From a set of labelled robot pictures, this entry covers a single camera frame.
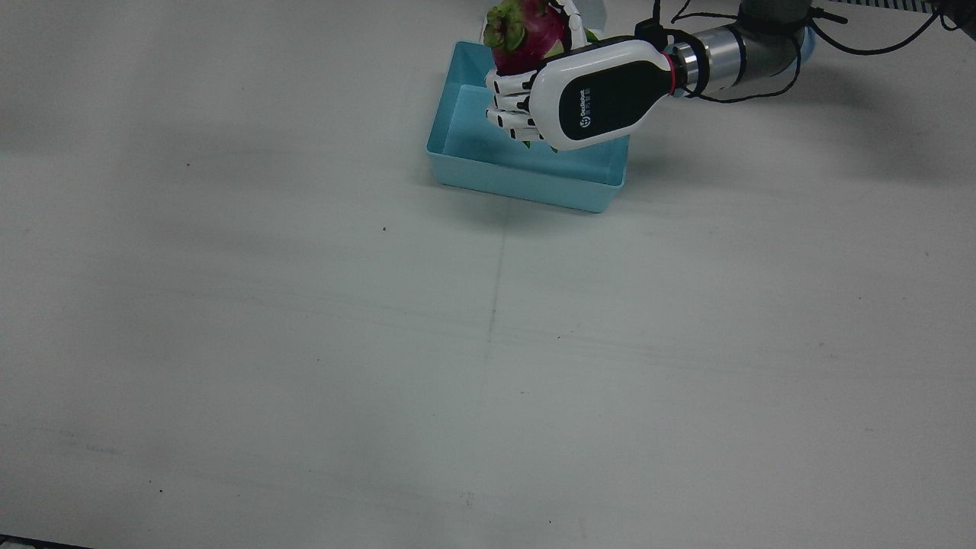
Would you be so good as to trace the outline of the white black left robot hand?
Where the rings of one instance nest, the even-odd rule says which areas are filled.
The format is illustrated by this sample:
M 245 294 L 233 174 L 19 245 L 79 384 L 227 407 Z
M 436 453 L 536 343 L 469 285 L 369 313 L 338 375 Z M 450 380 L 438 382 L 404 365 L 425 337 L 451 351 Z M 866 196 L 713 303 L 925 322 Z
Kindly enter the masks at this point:
M 672 56 L 639 36 L 599 37 L 575 1 L 499 1 L 480 38 L 493 62 L 485 116 L 524 145 L 623 138 L 679 83 Z

